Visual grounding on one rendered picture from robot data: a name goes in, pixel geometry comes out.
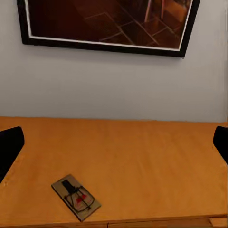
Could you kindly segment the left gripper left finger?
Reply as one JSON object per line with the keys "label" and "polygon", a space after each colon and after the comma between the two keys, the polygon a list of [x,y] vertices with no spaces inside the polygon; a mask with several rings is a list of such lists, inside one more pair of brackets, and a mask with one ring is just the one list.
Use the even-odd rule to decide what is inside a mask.
{"label": "left gripper left finger", "polygon": [[25,144],[20,126],[0,132],[0,183]]}

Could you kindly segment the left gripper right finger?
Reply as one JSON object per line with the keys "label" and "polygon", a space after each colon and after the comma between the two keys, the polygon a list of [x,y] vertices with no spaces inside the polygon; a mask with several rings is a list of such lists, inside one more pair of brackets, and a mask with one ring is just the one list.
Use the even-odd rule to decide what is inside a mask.
{"label": "left gripper right finger", "polygon": [[213,143],[228,165],[228,128],[217,126]]}

